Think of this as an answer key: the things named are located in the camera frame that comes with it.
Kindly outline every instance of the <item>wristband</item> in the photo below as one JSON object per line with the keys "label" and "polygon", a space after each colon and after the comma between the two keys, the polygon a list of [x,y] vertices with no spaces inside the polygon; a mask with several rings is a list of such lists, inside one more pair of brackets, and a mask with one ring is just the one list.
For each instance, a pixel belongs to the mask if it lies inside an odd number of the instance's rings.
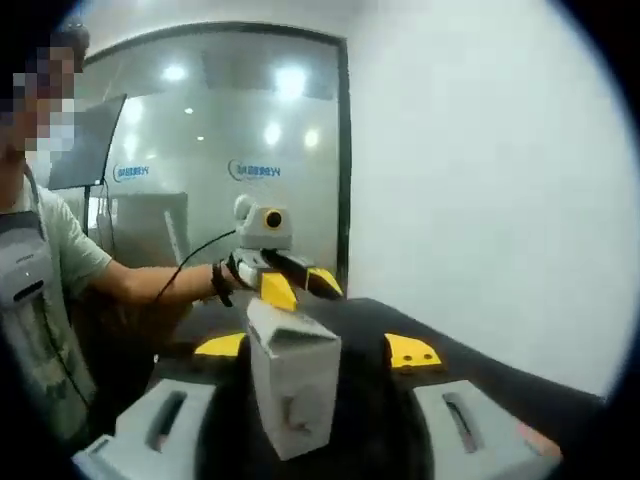
{"label": "wristband", "polygon": [[247,283],[240,276],[240,272],[238,272],[238,265],[236,264],[236,259],[233,258],[233,253],[229,255],[229,260],[227,260],[227,268],[229,269],[229,273],[231,273],[231,276],[235,279],[236,282],[240,284],[242,288],[251,290],[251,287],[247,285]]}
{"label": "wristband", "polygon": [[211,284],[218,294],[218,297],[220,297],[220,301],[222,302],[222,304],[225,307],[233,307],[233,303],[231,303],[231,300],[229,300],[229,295],[233,293],[233,290],[231,289],[231,287],[229,287],[229,284],[222,275],[220,265],[213,265]]}

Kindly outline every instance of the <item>door frame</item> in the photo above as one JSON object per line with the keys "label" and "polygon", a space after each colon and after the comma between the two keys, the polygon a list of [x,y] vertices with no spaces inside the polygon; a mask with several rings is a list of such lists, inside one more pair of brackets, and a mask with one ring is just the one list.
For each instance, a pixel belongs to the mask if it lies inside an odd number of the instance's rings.
{"label": "door frame", "polygon": [[115,53],[185,35],[244,32],[279,35],[311,40],[333,46],[338,56],[338,244],[336,279],[345,294],[349,285],[349,230],[351,227],[351,97],[349,94],[349,57],[347,39],[303,28],[253,22],[203,22],[163,28],[145,33],[100,50],[87,57],[85,66],[99,62]]}

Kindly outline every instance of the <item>ceiling light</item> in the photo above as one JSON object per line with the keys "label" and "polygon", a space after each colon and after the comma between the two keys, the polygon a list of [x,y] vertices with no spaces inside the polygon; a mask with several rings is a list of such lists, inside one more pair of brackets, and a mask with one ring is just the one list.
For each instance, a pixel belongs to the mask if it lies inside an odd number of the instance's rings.
{"label": "ceiling light", "polygon": [[280,128],[280,125],[277,123],[270,123],[264,130],[264,141],[267,142],[267,145],[273,146],[278,143],[281,135],[282,129]]}
{"label": "ceiling light", "polygon": [[142,100],[138,97],[130,98],[124,105],[122,116],[127,123],[134,125],[142,119],[143,111],[144,107],[142,106]]}
{"label": "ceiling light", "polygon": [[129,160],[133,160],[138,149],[138,136],[129,134],[124,139],[124,151],[127,154]]}
{"label": "ceiling light", "polygon": [[169,65],[162,72],[162,78],[170,82],[177,82],[187,76],[187,72],[180,65]]}
{"label": "ceiling light", "polygon": [[281,68],[276,72],[276,88],[281,98],[291,100],[302,96],[307,75],[300,68]]}
{"label": "ceiling light", "polygon": [[315,148],[319,140],[320,136],[317,130],[309,130],[304,136],[304,144],[307,148]]}

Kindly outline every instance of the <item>logo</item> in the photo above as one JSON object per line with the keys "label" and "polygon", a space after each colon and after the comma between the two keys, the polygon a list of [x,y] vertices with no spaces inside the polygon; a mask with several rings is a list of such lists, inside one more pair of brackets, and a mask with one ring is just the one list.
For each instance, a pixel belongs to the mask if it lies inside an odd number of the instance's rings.
{"label": "logo", "polygon": [[147,175],[149,175],[149,167],[120,167],[119,165],[113,167],[113,179],[117,183]]}
{"label": "logo", "polygon": [[227,165],[229,175],[236,182],[243,180],[259,180],[266,177],[279,177],[280,167],[268,165],[248,165],[242,160],[231,160]]}

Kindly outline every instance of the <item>glass wall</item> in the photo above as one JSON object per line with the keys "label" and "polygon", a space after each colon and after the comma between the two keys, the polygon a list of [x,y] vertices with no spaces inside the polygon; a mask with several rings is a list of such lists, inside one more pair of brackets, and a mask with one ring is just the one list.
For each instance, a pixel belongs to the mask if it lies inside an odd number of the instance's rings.
{"label": "glass wall", "polygon": [[[336,47],[243,32],[163,38],[90,61],[76,108],[129,97],[108,188],[92,193],[106,198],[108,190],[115,250],[106,202],[97,199],[91,235],[129,266],[175,264],[233,229],[234,200],[247,193],[288,207],[294,253],[335,272],[337,65]],[[194,262],[218,260],[236,242],[229,237]]]}

